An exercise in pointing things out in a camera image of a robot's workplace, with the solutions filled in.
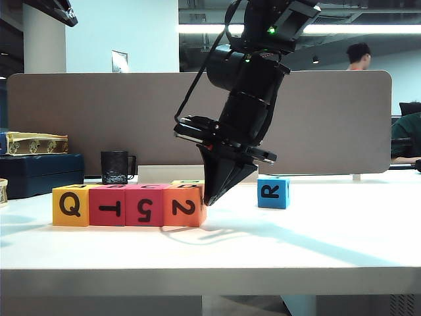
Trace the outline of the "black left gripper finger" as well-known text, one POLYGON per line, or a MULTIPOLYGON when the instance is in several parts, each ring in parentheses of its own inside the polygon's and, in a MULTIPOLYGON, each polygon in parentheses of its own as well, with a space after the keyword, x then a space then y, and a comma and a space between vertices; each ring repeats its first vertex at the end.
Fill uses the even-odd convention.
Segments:
POLYGON ((69 27, 78 23, 76 13, 68 0, 23 0, 22 2, 69 27))

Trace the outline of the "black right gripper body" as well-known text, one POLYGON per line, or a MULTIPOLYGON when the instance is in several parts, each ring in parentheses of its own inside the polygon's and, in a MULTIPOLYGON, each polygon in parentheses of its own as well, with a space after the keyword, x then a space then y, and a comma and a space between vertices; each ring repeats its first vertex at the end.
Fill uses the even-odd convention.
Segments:
POLYGON ((277 160, 275 153, 249 144, 247 138, 237 132, 199 131, 197 139, 206 167, 215 167, 220 163, 252 165, 255 160, 273 164, 277 160))

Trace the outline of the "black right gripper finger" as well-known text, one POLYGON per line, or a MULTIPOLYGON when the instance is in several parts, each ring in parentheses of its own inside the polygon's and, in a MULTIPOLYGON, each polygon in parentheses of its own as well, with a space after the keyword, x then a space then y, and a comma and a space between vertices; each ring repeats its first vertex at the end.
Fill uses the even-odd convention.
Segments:
POLYGON ((214 204, 228 190, 245 180, 248 176, 258 171, 256 165, 243 165, 242 167, 218 167, 211 176, 210 181, 210 205, 214 204))
POLYGON ((208 149, 200 149, 205 170, 204 202, 214 204, 237 184, 237 164, 233 159, 220 157, 208 149))

